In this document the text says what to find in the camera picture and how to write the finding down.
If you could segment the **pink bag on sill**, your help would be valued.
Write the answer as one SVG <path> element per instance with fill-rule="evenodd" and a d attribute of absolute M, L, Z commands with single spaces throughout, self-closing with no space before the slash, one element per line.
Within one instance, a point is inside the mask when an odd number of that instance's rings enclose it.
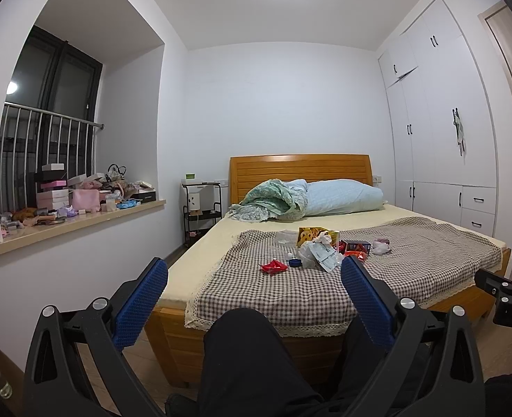
<path fill-rule="evenodd" d="M 97 189 L 75 189 L 72 192 L 72 206 L 77 211 L 99 212 L 101 195 Z"/>

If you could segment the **stack of gift boxes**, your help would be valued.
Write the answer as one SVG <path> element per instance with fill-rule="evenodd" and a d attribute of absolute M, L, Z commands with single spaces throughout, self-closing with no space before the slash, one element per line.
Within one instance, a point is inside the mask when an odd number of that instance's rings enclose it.
<path fill-rule="evenodd" d="M 36 207 L 56 211 L 69 205 L 67 170 L 64 163 L 49 163 L 35 174 Z"/>

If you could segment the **white paper packet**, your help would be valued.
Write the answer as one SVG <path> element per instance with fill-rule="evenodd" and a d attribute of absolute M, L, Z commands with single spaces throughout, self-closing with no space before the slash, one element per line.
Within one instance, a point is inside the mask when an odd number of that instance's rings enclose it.
<path fill-rule="evenodd" d="M 316 260 L 317 264 L 326 272 L 332 272 L 333 269 L 339 267 L 343 261 L 343 255 L 331 245 L 312 242 L 308 247 L 313 259 Z"/>

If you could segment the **clear plastic container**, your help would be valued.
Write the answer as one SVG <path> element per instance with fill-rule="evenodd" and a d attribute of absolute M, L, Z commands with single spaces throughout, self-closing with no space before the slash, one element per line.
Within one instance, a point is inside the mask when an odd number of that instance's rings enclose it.
<path fill-rule="evenodd" d="M 298 234 L 296 231 L 277 231 L 275 234 L 276 242 L 286 246 L 296 246 L 297 238 Z"/>

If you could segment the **yellow snack bag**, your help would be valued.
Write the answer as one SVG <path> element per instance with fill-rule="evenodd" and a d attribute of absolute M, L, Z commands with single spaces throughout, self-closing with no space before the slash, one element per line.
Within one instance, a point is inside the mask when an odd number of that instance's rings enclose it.
<path fill-rule="evenodd" d="M 326 228 L 319 226 L 299 227 L 297 234 L 297 247 L 301 247 L 306 242 L 312 242 L 323 232 L 330 236 L 330 244 L 333 247 L 336 247 L 338 245 L 339 232 L 327 230 Z"/>

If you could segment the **white built-in wardrobe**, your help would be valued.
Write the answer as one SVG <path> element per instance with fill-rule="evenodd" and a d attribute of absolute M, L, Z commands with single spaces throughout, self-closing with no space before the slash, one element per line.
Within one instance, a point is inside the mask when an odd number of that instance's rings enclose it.
<path fill-rule="evenodd" d="M 484 84 L 444 0 L 379 57 L 395 154 L 395 205 L 492 235 L 496 145 Z"/>

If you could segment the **clear plastic bag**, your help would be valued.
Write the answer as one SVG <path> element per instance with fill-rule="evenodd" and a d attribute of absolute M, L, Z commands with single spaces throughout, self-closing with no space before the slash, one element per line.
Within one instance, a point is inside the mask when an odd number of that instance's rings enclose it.
<path fill-rule="evenodd" d="M 313 239 L 313 243 L 321 244 L 324 246 L 331 246 L 333 238 L 328 231 L 321 231 L 316 238 Z"/>

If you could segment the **red snack wrapper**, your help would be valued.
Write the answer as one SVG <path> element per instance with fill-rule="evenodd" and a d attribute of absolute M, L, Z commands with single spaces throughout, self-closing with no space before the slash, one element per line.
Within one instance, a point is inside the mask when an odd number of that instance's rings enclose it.
<path fill-rule="evenodd" d="M 370 244 L 365 242 L 347 242 L 344 250 L 346 257 L 355 256 L 359 261 L 364 262 L 369 254 Z"/>

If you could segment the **person leg black trousers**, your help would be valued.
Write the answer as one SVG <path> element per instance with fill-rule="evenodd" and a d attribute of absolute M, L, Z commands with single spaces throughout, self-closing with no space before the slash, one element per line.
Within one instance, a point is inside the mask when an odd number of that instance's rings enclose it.
<path fill-rule="evenodd" d="M 224 313 L 204 336 L 197 400 L 177 393 L 168 416 L 340 416 L 300 376 L 281 337 L 261 312 Z"/>

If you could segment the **light blue pillow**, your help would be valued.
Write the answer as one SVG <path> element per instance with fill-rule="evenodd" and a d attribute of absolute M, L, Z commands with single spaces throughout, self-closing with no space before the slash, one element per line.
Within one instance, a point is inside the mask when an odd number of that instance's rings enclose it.
<path fill-rule="evenodd" d="M 382 209 L 384 196 L 378 187 L 349 179 L 309 183 L 306 216 L 345 215 Z"/>

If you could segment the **green floral quilt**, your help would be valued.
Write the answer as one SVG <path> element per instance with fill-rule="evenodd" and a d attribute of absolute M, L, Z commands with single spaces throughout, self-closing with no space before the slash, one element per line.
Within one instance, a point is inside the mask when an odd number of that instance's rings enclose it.
<path fill-rule="evenodd" d="M 270 179 L 249 190 L 241 202 L 232 204 L 228 216 L 245 222 L 295 221 L 304 217 L 307 208 L 308 184 L 304 179 Z"/>

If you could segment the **black bedside trolley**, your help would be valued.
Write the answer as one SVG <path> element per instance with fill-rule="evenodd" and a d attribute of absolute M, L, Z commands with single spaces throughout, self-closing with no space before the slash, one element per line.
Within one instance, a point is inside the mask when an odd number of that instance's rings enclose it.
<path fill-rule="evenodd" d="M 223 192 L 220 182 L 182 180 L 184 204 L 182 223 L 184 244 L 192 247 L 223 218 Z"/>

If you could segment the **black box on sill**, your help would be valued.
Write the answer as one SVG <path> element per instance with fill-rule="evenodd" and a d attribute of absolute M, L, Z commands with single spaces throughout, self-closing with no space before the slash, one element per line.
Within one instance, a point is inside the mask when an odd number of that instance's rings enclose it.
<path fill-rule="evenodd" d="M 130 196 L 130 199 L 134 199 L 137 202 L 148 203 L 148 202 L 155 202 L 156 197 L 156 191 L 155 190 L 138 190 L 137 192 L 133 193 Z"/>

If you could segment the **dark window with railing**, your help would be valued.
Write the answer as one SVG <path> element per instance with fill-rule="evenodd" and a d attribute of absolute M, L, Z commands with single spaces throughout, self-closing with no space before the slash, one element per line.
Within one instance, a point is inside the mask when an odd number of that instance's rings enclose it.
<path fill-rule="evenodd" d="M 0 123 L 0 212 L 36 205 L 42 167 L 94 171 L 102 64 L 35 26 L 13 72 Z"/>

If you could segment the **brown checkered blanket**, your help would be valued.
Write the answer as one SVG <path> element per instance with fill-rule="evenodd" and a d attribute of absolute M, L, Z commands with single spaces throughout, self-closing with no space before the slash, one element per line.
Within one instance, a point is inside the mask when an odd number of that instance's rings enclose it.
<path fill-rule="evenodd" d="M 488 238 L 421 216 L 408 216 L 376 227 L 343 230 L 343 241 L 390 242 L 391 251 L 368 255 L 364 265 L 398 297 L 431 307 L 471 286 L 480 269 L 496 272 L 502 249 Z M 202 287 L 186 304 L 186 328 L 207 330 L 230 310 L 261 312 L 282 337 L 342 334 L 357 311 L 343 287 L 340 269 L 319 264 L 288 267 L 269 275 L 269 261 L 287 263 L 297 256 L 294 243 L 276 231 L 243 231 Z"/>

